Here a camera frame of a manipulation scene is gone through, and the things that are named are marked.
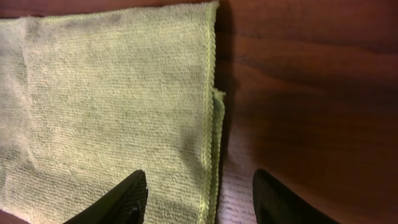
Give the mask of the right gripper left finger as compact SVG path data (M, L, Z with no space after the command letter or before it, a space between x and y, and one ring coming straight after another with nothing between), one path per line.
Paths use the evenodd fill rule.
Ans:
M147 198L146 174L136 170L65 224L143 224Z

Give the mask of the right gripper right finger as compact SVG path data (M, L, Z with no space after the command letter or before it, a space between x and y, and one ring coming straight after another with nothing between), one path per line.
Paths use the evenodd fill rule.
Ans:
M258 169L252 180L254 213L258 224L336 224L268 171Z

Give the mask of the green cloth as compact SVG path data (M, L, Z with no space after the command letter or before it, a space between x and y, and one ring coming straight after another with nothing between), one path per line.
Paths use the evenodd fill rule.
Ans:
M1 210L63 223L139 170L144 223L213 223L216 1L1 21Z

